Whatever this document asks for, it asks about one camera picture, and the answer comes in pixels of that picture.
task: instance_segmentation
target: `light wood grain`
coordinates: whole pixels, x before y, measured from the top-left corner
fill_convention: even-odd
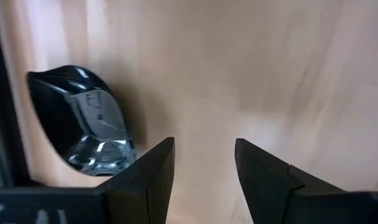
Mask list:
[[[32,176],[93,186],[56,155],[25,73],[78,64],[144,152],[176,137],[168,223],[251,223],[235,138],[346,190],[378,189],[378,0],[0,0]]]

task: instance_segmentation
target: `black device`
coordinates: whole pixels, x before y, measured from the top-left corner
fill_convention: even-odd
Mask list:
[[[0,223],[165,223],[174,158],[166,138],[95,188],[0,188]]]
[[[29,72],[37,117],[60,156],[93,176],[115,175],[136,160],[123,112],[107,84],[86,68]]]
[[[254,223],[378,224],[378,192],[346,192],[245,139],[235,161]]]

